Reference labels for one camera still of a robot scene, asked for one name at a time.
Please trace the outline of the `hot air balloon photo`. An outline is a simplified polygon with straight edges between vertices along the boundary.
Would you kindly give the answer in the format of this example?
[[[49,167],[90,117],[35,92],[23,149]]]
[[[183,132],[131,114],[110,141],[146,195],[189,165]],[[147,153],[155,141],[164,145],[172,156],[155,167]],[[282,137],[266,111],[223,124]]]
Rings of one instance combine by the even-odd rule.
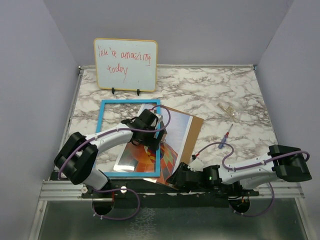
[[[177,169],[185,147],[193,117],[175,110],[161,109],[163,122],[168,124],[162,136],[160,150],[160,176],[147,178],[149,182],[169,185],[166,180]],[[144,145],[128,143],[118,155],[113,169],[117,172],[151,173],[156,166],[156,152]]]

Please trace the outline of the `blue picture frame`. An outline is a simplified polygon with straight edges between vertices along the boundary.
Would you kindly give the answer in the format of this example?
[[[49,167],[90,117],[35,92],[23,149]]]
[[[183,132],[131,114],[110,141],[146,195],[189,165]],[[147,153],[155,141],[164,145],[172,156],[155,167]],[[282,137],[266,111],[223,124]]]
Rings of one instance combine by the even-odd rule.
[[[105,105],[106,104],[155,104],[160,105],[161,101],[159,99],[104,99],[101,101],[98,120],[97,120],[97,127],[96,132],[100,132],[103,123],[103,117],[105,112]],[[161,173],[160,168],[160,149],[155,152],[155,164],[154,164],[154,171],[153,172],[104,172],[109,178],[114,177],[122,177],[122,178],[158,178]]]

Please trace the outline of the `brown frame backing board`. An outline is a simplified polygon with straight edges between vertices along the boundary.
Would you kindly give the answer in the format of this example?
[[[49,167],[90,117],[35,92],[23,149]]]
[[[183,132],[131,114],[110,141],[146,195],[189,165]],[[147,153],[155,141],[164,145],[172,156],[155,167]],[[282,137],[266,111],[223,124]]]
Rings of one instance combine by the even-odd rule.
[[[204,120],[200,117],[166,107],[161,110],[163,122],[169,123],[160,143],[160,177],[156,183],[171,187],[166,180],[180,163],[191,162]]]

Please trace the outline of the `blue red screwdriver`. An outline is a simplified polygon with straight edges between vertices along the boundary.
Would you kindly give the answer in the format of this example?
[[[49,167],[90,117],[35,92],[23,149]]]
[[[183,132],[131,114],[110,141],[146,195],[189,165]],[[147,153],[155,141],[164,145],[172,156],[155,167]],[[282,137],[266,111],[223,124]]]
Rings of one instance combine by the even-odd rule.
[[[230,131],[231,131],[233,125],[234,125],[234,124],[232,124],[232,125],[230,126],[230,128],[228,129],[228,131],[225,133],[225,135],[224,135],[223,138],[221,139],[220,144],[218,145],[218,148],[219,148],[219,149],[222,149],[222,148],[224,147],[224,145],[225,145],[225,143],[226,143],[226,141],[227,141],[227,139],[228,139],[228,137],[229,137],[229,134],[230,134]]]

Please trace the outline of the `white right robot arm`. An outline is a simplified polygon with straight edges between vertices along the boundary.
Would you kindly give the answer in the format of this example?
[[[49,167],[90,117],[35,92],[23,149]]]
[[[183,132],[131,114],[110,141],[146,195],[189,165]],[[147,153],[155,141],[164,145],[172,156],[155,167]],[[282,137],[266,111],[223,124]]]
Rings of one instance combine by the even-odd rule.
[[[182,162],[166,180],[182,191],[216,192],[221,195],[240,196],[246,191],[277,180],[289,183],[306,182],[312,179],[307,166],[308,152],[285,145],[269,146],[261,156],[243,162],[210,165],[196,170]]]

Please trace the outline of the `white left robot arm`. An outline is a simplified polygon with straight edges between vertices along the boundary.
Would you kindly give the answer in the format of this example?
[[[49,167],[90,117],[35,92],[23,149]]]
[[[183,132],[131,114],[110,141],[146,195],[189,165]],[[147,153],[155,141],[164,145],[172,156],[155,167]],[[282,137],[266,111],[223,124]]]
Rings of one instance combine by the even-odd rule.
[[[163,116],[152,109],[144,109],[140,115],[122,120],[115,127],[90,135],[73,133],[54,159],[59,180],[67,179],[72,184],[84,184],[97,196],[106,197],[111,190],[109,177],[95,169],[96,158],[118,145],[132,143],[157,151],[165,133],[158,128]]]

